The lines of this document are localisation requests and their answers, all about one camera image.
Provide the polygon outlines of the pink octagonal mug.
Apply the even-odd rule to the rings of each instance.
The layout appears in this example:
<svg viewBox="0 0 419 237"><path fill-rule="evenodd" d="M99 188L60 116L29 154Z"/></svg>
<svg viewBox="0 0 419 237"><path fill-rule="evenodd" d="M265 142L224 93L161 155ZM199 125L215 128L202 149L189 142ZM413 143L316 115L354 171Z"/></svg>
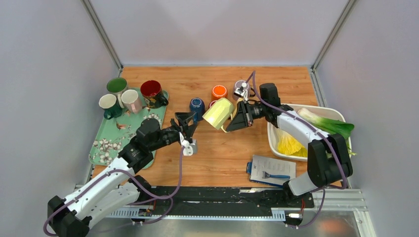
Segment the pink octagonal mug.
<svg viewBox="0 0 419 237"><path fill-rule="evenodd" d="M121 95L122 103L125 107L134 114L140 113L143 106L139 98L139 94L134 89L128 89Z"/></svg>

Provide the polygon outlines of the red mug black handle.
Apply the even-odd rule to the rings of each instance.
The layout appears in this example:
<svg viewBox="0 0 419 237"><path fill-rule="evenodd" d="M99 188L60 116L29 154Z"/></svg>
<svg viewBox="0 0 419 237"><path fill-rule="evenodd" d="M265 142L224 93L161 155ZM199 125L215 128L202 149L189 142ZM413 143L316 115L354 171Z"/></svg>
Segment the red mug black handle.
<svg viewBox="0 0 419 237"><path fill-rule="evenodd" d="M215 104L216 102L217 102L216 100L211 101L210 104L209 104L209 106L208 106L208 109L210 109L213 106L213 104Z"/></svg>

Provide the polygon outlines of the dark green octagonal mug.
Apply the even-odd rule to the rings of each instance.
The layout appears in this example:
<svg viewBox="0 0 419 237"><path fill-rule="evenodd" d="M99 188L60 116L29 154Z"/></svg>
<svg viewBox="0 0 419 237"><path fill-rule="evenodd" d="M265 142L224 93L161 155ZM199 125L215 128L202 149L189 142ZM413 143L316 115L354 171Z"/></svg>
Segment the dark green octagonal mug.
<svg viewBox="0 0 419 237"><path fill-rule="evenodd" d="M99 99L98 105L103 109L103 116L106 120L118 118L123 114L123 109L120 107L116 96L113 94L103 95Z"/></svg>

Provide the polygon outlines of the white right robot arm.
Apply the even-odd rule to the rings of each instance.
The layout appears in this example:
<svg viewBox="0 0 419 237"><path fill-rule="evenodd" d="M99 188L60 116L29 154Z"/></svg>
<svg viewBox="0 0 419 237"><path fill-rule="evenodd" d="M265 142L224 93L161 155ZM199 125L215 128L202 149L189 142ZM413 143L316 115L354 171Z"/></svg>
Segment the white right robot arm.
<svg viewBox="0 0 419 237"><path fill-rule="evenodd" d="M307 120L289 105L282 104L277 87L273 83L260 85L255 92L259 101L250 104L247 83L234 90L234 95L242 100L228 124L228 132L253 125L255 119L264 118L268 123L297 139L308 151L307 171L286 181L282 192L283 203L297 205L302 195L316 191L336 181L346 182L353 174L353 167L347 150L346 140L339 134L329 134L309 124Z"/></svg>

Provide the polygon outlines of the dark blue octagonal mug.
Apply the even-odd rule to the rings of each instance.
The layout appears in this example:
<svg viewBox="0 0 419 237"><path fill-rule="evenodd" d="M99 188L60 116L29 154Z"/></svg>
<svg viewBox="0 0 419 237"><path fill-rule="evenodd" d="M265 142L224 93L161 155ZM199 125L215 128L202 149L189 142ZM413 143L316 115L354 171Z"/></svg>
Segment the dark blue octagonal mug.
<svg viewBox="0 0 419 237"><path fill-rule="evenodd" d="M197 123L203 120L203 115L205 113L205 104L201 98L195 97L191 99L189 104L189 109L191 112L195 112L193 121Z"/></svg>

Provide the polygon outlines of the cream floral mug green inside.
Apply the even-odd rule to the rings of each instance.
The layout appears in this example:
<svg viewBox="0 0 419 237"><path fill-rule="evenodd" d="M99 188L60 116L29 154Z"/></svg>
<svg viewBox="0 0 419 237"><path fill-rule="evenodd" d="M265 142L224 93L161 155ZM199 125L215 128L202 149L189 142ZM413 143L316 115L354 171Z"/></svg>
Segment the cream floral mug green inside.
<svg viewBox="0 0 419 237"><path fill-rule="evenodd" d="M111 79L106 85L107 91L116 96L117 102L121 108L124 108L122 94L129 89L126 79L118 77Z"/></svg>

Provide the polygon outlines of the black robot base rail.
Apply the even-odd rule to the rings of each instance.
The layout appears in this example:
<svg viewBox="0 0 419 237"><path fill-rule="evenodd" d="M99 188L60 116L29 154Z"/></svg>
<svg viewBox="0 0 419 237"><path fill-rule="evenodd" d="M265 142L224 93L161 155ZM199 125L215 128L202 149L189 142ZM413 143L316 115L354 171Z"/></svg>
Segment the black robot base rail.
<svg viewBox="0 0 419 237"><path fill-rule="evenodd" d="M273 209L313 208L311 194L292 199L279 188L180 187L170 200L154 200L135 206L144 216L161 215L184 217L272 217Z"/></svg>

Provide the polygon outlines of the black skull mug red inside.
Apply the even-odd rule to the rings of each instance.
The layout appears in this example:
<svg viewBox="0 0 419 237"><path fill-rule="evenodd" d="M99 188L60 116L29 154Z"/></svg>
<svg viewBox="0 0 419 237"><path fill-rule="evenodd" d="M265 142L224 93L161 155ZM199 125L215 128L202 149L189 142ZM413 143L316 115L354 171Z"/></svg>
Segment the black skull mug red inside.
<svg viewBox="0 0 419 237"><path fill-rule="evenodd" d="M168 105L168 99L163 94L161 84L156 80L148 80L140 87L140 92L150 109L158 109Z"/></svg>

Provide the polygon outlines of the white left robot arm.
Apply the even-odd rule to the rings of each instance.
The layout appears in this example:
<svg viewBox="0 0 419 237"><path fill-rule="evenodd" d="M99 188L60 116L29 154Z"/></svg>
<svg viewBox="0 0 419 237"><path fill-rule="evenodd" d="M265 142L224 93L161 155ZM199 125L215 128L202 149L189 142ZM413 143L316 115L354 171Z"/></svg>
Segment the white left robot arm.
<svg viewBox="0 0 419 237"><path fill-rule="evenodd" d="M153 151L173 143L181 146L181 157L196 154L194 116L194 112L177 112L167 128L161 128L155 118L145 119L98 176L64 198L54 196L49 200L44 233L50 237L84 237L100 220L124 205L172 200L179 186L169 195L158 196L140 182L137 173L154 159Z"/></svg>

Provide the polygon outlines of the light green octagonal mug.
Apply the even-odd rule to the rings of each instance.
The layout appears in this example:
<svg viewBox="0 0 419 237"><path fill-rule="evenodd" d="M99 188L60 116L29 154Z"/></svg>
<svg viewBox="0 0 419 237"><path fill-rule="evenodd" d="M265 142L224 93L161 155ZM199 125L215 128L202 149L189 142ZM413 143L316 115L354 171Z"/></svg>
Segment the light green octagonal mug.
<svg viewBox="0 0 419 237"><path fill-rule="evenodd" d="M228 118L233 118L234 105L226 98L220 98L204 113L203 119L216 130L228 133L223 127Z"/></svg>

